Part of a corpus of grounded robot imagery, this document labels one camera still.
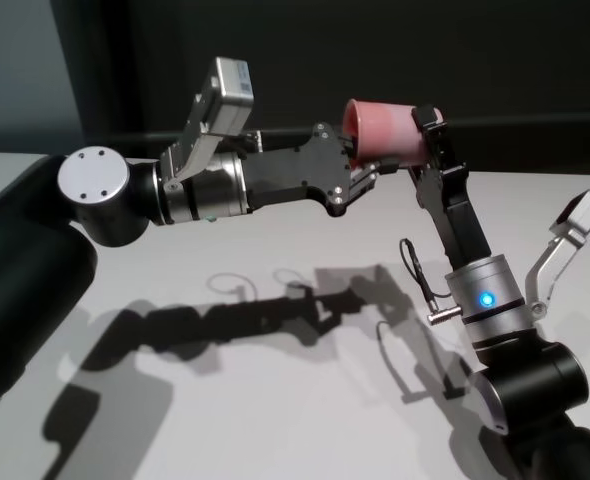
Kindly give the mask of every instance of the screw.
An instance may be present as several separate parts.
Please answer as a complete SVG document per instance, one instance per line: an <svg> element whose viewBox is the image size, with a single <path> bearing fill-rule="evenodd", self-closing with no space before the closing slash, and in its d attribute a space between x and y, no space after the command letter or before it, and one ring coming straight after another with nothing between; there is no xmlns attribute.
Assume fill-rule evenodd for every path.
<svg viewBox="0 0 590 480"><path fill-rule="evenodd" d="M546 306L540 302L531 305L531 312L536 317L543 316L546 313Z"/></svg>

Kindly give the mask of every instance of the robotic arm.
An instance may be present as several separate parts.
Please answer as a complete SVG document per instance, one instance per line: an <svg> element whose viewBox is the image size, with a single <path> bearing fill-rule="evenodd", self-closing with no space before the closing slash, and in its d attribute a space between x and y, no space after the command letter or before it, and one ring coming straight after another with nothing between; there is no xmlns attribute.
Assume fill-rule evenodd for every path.
<svg viewBox="0 0 590 480"><path fill-rule="evenodd" d="M184 132L159 160L127 161L109 148L87 147L42 159L0 194L0 395L92 282L95 250L71 222L97 243L118 247L139 238L149 221L214 220L306 198L339 216L379 175L408 168L453 267L446 278L456 306L440 310L416 265L429 322L462 317L487 366L471 385L488 432L500 439L516 478L590 478L590 432L565 414L587 401L586 376L566 347L541 339L533 324L590 232L590 192L556 221L558 237L529 274L525 300L504 256L491 255L466 192L467 166L455 158L438 111L405 107L412 116L391 129L415 142L402 152L395 142L369 137L369 125L381 133L386 111L375 104L351 104L357 127L348 128L350 137L326 123L308 131L244 131L252 104L247 64L217 58ZM576 474L556 463L557 454Z"/></svg>

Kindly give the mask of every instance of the black cylindrical joint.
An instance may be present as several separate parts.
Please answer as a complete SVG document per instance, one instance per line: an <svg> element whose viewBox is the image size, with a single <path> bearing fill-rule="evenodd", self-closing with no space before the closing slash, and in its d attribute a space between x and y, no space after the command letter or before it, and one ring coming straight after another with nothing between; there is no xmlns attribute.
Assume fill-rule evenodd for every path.
<svg viewBox="0 0 590 480"><path fill-rule="evenodd" d="M502 433L566 412L588 400L582 367L565 346L554 343L527 362L495 366L479 372L475 387L482 392L495 425Z"/></svg>
<svg viewBox="0 0 590 480"><path fill-rule="evenodd" d="M159 161L141 161L129 164L131 171L130 189L135 211L155 225L166 223Z"/></svg>
<svg viewBox="0 0 590 480"><path fill-rule="evenodd" d="M57 184L88 235L100 245L120 247L139 238L148 225L134 207L130 179L129 165L119 153L86 147L64 161Z"/></svg>

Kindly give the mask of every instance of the white table surface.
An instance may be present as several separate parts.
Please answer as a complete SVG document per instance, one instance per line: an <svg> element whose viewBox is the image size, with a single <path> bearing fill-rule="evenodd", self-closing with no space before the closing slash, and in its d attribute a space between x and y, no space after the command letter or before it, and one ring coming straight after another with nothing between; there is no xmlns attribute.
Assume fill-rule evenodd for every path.
<svg viewBox="0 0 590 480"><path fill-rule="evenodd" d="M0 189L36 158L0 155ZM587 188L590 176L473 173L469 181L493 252L506 254L520 284L553 219ZM442 395L440 371L463 384L458 355L479 364L459 320L427 334L427 308L400 266L404 236L444 291L447 260L403 173L379 179L338 219L299 202L214 224L151 225L132 245L98 247L94 283L0 403L0 479L49 471L64 479L499 478L466 403ZM199 314L210 318L213 304L301 296L291 282L319 298L350 287L364 305L318 338L284 300L242 309L283 317L283 331L172 352L150 346L182 343L175 332ZM185 308L138 316L171 306ZM235 310L219 308L235 322ZM100 349L116 364L80 369L124 309L135 313L121 315L113 343ZM391 323L381 326L382 348L397 380L375 334L382 320ZM144 322L157 323L142 333ZM590 383L590 238L541 326L574 351ZM570 416L590 428L590 400Z"/></svg>

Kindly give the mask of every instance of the dark background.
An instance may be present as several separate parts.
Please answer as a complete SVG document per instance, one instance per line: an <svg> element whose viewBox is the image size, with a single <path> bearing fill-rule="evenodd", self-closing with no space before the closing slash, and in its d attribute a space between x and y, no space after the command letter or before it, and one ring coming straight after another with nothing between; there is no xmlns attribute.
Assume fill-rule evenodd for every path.
<svg viewBox="0 0 590 480"><path fill-rule="evenodd" d="M32 5L0 0L0 115L13 124L21 111L14 130L0 125L0 151L101 143L157 155L222 55L249 62L250 127L339 123L351 97L430 102L473 169L590 173L590 0L23 3ZM9 44L18 28L26 32ZM42 44L31 49L35 36ZM18 61L38 95L4 75ZM58 61L59 76L40 82L39 68ZM32 98L43 118L4 109L4 89ZM55 98L62 91L66 101ZM68 142L62 111L45 113L53 102L74 111Z"/></svg>

